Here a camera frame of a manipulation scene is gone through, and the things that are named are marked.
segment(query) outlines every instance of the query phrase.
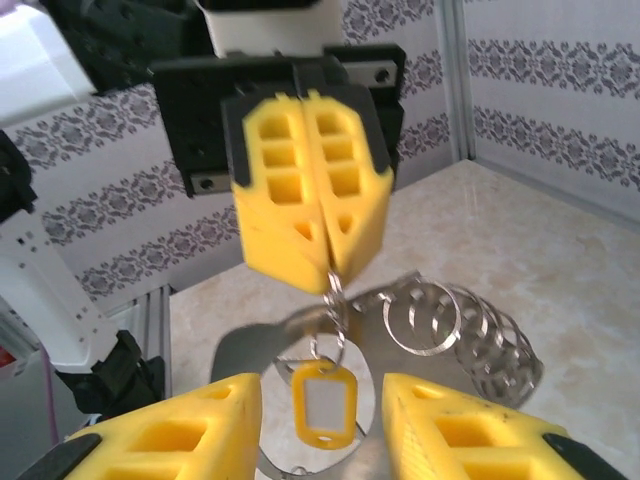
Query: keyring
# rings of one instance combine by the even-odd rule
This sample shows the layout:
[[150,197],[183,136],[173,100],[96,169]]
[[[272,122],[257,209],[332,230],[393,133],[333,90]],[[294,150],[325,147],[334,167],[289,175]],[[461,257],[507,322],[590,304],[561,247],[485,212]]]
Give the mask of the keyring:
[[342,365],[342,361],[344,360],[344,351],[346,345],[346,336],[344,334],[344,330],[342,328],[336,329],[336,337],[338,338],[338,357],[333,360],[332,358],[326,355],[320,355],[318,353],[318,334],[314,333],[311,337],[311,341],[309,343],[309,347],[311,349],[311,356],[316,360],[328,360],[333,364],[329,370],[326,370],[325,373],[333,373]]
[[[432,348],[415,349],[415,348],[408,347],[407,345],[400,342],[400,340],[398,340],[398,338],[394,335],[393,331],[391,330],[391,325],[390,325],[389,313],[391,311],[391,304],[393,303],[392,299],[386,298],[384,300],[384,304],[382,307],[382,318],[384,319],[384,325],[387,328],[387,333],[389,333],[389,336],[393,339],[394,342],[396,342],[396,344],[400,348],[402,348],[403,350],[409,353],[413,353],[414,355],[418,355],[421,357],[431,357],[433,355],[438,355],[439,353],[442,353],[448,350],[456,342],[458,336],[460,335],[460,328],[462,327],[462,314],[460,313],[460,306],[458,305],[456,297],[453,294],[453,292],[451,292],[451,290],[449,290],[447,287],[445,287],[444,285],[438,282],[428,281],[423,278],[419,279],[419,285],[416,286],[416,288],[421,288],[421,286],[424,286],[424,285],[434,285],[440,290],[442,290],[447,296],[449,296],[449,298],[451,298],[451,302],[455,309],[456,318],[454,321],[453,329],[451,330],[451,333],[447,335],[447,337],[444,339],[442,343]],[[412,302],[411,306],[409,307],[409,323],[411,324],[412,328],[415,325],[415,313],[416,313],[415,303]]]
[[342,290],[342,282],[340,277],[334,271],[329,272],[329,292],[322,297],[329,311],[328,315],[331,320],[343,330],[349,329],[349,311],[347,299]]
[[[495,325],[495,322],[492,321],[491,313],[483,305],[482,299],[475,293],[460,285],[448,284],[448,286],[455,293],[456,298],[460,300],[462,310],[463,325],[460,338],[455,345],[456,357],[465,370],[473,369],[475,364],[482,359],[482,355],[479,355],[478,345],[482,347],[483,344],[486,344],[490,335],[495,337],[490,333],[490,323]],[[468,310],[472,310],[475,317],[469,318],[466,314]],[[432,329],[432,338],[435,339],[436,334],[437,328]]]

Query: yellow key tag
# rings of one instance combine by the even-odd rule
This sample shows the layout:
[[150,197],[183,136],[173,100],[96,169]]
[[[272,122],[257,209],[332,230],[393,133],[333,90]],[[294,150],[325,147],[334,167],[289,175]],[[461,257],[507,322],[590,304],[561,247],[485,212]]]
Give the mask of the yellow key tag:
[[[338,388],[344,396],[344,403],[328,403],[323,391],[333,393]],[[337,450],[351,445],[356,437],[358,406],[358,380],[353,373],[344,367],[336,368],[328,360],[311,360],[293,372],[291,393],[296,434],[300,440],[322,450]],[[311,407],[317,406],[334,417],[340,413],[335,409],[343,408],[342,416],[329,428],[318,427],[317,419],[311,413]]]

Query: beige tabletop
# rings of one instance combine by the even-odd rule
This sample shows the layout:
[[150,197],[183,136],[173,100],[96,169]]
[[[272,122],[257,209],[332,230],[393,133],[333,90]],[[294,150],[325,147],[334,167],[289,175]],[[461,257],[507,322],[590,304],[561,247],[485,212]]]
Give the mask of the beige tabletop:
[[[640,236],[460,162],[394,194],[384,248],[349,291],[416,268],[510,313],[546,367],[522,410],[563,425],[638,478]],[[208,382],[214,348],[229,330],[276,322],[317,302],[245,265],[175,294],[174,392]],[[268,442],[270,453],[295,454],[294,441],[281,438],[291,412],[273,410],[265,407],[263,422],[263,438],[279,435]],[[300,452],[313,462],[312,453]]]

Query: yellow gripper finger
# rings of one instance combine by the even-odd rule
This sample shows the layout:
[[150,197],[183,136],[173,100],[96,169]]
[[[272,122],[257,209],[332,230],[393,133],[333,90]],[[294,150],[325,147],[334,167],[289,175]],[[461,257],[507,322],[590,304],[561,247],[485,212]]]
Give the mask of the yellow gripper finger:
[[261,422],[260,376],[225,378],[75,433],[101,441],[64,478],[253,480]]
[[344,88],[341,101],[310,91],[227,109],[244,259],[313,294],[330,269],[346,285],[379,251],[393,184],[369,91]]
[[398,480],[579,480],[543,439],[564,428],[421,378],[388,373],[382,418]]

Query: spiral metal ring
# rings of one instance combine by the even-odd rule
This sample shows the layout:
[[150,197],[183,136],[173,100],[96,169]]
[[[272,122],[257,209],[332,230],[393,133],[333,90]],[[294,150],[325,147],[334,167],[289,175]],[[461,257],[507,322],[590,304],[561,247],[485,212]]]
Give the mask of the spiral metal ring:
[[[402,343],[393,333],[393,330],[391,329],[391,325],[390,325],[390,311],[391,311],[391,304],[393,303],[393,299],[390,298],[385,298],[383,306],[382,306],[382,318],[384,320],[384,325],[387,328],[387,332],[389,333],[389,336],[391,336],[391,338],[393,339],[394,342],[396,342],[396,344],[402,348],[403,350],[409,352],[409,353],[413,353],[414,355],[418,355],[421,357],[431,357],[433,355],[438,355],[446,350],[448,350],[449,348],[451,348],[453,346],[453,344],[456,342],[458,336],[460,335],[460,328],[462,327],[462,315],[460,313],[460,307],[458,305],[458,302],[456,301],[456,297],[453,294],[453,292],[451,290],[449,290],[447,287],[445,287],[444,285],[438,283],[438,282],[434,282],[434,281],[429,281],[423,278],[420,278],[419,280],[419,285],[416,286],[416,288],[420,288],[420,286],[424,287],[426,285],[434,285],[437,288],[439,288],[440,290],[442,290],[450,299],[452,302],[452,305],[455,309],[455,321],[454,321],[454,326],[451,330],[451,332],[449,333],[449,335],[447,335],[447,337],[444,339],[444,341],[442,343],[440,343],[439,345],[436,345],[435,347],[432,348],[423,348],[423,349],[415,349],[415,348],[411,348],[407,345],[405,345],[404,343]],[[415,328],[415,303],[412,302],[411,306],[409,308],[409,323],[411,324],[412,328]]]

